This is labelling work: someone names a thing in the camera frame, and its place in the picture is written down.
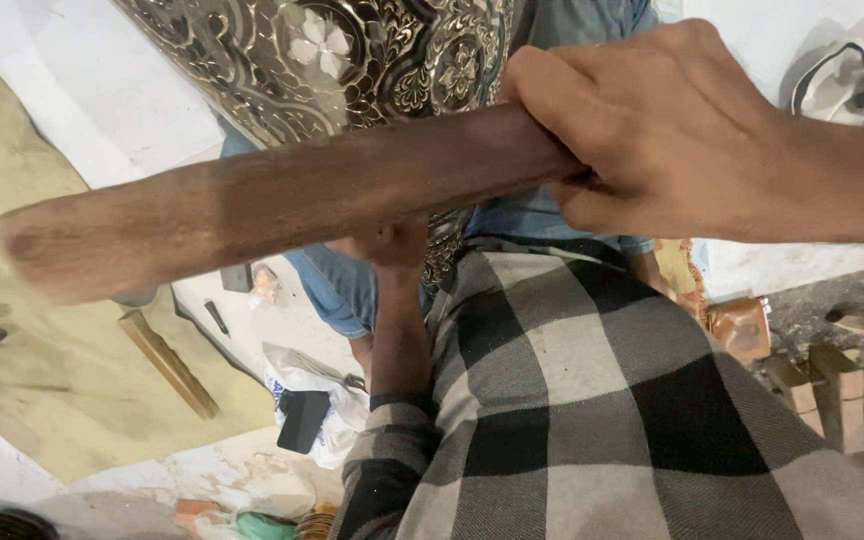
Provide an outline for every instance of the wooden stick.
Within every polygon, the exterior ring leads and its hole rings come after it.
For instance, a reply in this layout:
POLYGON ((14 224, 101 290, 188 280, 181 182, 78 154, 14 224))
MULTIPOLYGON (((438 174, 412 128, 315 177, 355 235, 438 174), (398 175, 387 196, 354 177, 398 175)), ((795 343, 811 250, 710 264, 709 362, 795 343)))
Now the wooden stick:
POLYGON ((166 171, 5 214, 19 275, 108 298, 583 173, 518 104, 362 129, 166 171))
POLYGON ((119 319, 119 326, 199 418, 215 418, 219 405, 215 404, 198 378, 189 371, 186 363, 166 345, 162 336, 150 327, 141 311, 130 311, 123 315, 119 319))

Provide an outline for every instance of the plaid shirt sleeve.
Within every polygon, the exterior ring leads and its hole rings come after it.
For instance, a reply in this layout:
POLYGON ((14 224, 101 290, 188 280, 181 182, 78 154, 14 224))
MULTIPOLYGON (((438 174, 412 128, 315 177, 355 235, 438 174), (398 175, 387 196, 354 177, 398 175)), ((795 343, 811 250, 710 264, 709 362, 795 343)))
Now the plaid shirt sleeve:
POLYGON ((332 538, 864 538, 864 469, 600 246, 476 242, 332 538))

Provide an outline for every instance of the engraved flower pattern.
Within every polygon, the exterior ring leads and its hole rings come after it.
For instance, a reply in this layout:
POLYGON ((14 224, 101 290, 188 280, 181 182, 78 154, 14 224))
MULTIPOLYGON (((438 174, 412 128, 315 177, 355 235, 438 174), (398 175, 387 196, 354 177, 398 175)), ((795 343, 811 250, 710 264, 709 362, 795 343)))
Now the engraved flower pattern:
POLYGON ((475 50, 468 43, 461 43, 455 55, 448 63, 448 68, 438 78, 438 82, 455 95, 465 99, 469 89, 475 83, 475 50))
POLYGON ((289 44, 289 56, 305 65, 318 58, 318 67, 338 81, 349 67, 346 55, 352 50, 342 29, 306 7, 301 33, 289 44))

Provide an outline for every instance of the white plastic bag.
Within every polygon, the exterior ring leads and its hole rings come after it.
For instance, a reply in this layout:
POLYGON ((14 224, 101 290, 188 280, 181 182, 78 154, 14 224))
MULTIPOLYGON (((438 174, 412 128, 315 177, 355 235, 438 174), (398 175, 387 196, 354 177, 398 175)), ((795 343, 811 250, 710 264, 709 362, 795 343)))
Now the white plastic bag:
POLYGON ((267 360, 265 387, 275 398, 275 421, 280 426, 285 422, 285 414, 279 409, 282 390, 328 392, 331 406, 325 413, 309 456, 325 469, 342 465, 353 448, 355 438, 366 428, 369 395, 346 387, 341 374, 297 350, 264 343, 262 352, 267 360))

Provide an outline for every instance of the green plastic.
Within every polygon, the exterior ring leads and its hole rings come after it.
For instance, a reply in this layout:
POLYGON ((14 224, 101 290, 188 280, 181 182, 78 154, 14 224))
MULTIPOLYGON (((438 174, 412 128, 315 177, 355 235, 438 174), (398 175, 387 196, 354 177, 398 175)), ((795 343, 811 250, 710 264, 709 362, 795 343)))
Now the green plastic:
POLYGON ((235 527, 248 540, 292 540, 296 535, 294 524, 282 524, 256 512, 239 514, 235 518, 235 527))

